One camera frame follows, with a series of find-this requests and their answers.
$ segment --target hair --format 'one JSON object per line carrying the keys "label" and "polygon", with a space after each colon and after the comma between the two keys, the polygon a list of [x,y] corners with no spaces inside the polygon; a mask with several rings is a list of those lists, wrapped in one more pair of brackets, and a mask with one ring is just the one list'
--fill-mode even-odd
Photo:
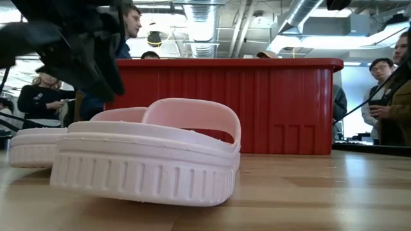
{"label": "hair", "polygon": [[152,58],[160,58],[160,56],[154,52],[154,51],[147,51],[144,54],[141,55],[141,59],[145,59],[148,57],[152,57]]}
{"label": "hair", "polygon": [[389,59],[389,58],[377,58],[376,60],[372,61],[369,70],[371,71],[371,69],[379,62],[385,62],[388,64],[389,67],[393,67],[394,66],[394,62]]}
{"label": "hair", "polygon": [[121,10],[123,11],[123,16],[128,17],[129,13],[133,10],[136,11],[139,15],[141,15],[141,10],[138,9],[134,4],[132,3],[124,3],[123,6],[121,7]]}
{"label": "hair", "polygon": [[[34,86],[38,86],[41,83],[41,73],[38,77],[34,78],[33,81],[31,81],[31,84]],[[55,84],[53,84],[52,86],[50,86],[50,89],[53,90],[59,90],[60,88],[62,88],[63,83],[60,80],[57,80]]]}
{"label": "hair", "polygon": [[403,37],[408,37],[408,31],[402,33],[399,38],[402,39]]}
{"label": "hair", "polygon": [[10,100],[6,98],[0,98],[0,103],[4,105],[4,107],[8,108],[12,113],[14,112],[14,104]]}

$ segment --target clog strap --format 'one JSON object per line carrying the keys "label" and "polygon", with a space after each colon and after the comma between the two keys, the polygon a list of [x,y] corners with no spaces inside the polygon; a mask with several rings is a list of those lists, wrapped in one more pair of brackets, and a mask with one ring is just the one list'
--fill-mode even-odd
{"label": "clog strap", "polygon": [[212,101],[168,98],[151,104],[142,123],[174,128],[207,129],[227,132],[240,145],[241,124],[231,108]]}
{"label": "clog strap", "polygon": [[119,108],[100,112],[91,118],[90,121],[124,121],[132,123],[140,123],[147,108]]}

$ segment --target blonde woman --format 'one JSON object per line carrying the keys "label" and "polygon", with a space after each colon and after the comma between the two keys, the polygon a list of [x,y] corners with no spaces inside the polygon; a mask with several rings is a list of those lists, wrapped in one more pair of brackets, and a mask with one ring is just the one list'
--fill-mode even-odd
{"label": "blonde woman", "polygon": [[24,118],[35,123],[24,122],[23,129],[43,126],[61,127],[60,108],[65,99],[74,99],[71,90],[60,90],[62,82],[56,78],[40,73],[31,85],[21,89],[17,107],[26,115]]}

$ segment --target wooden tabletop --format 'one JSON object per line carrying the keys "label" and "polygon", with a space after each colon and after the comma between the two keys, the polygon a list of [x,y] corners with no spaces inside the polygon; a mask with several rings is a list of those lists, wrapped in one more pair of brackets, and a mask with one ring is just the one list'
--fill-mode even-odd
{"label": "wooden tabletop", "polygon": [[0,154],[1,231],[411,230],[411,159],[243,155],[233,196],[195,208],[96,198],[49,186],[50,170]]}

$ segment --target bin rim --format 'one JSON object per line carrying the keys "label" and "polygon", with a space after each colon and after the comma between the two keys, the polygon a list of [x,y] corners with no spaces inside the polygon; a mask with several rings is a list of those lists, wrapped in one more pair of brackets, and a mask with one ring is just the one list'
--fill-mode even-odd
{"label": "bin rim", "polygon": [[271,68],[317,68],[329,69],[334,72],[344,68],[344,62],[338,58],[188,58],[188,59],[166,59],[166,60],[138,60],[138,59],[119,59],[119,68],[122,67],[271,67]]}

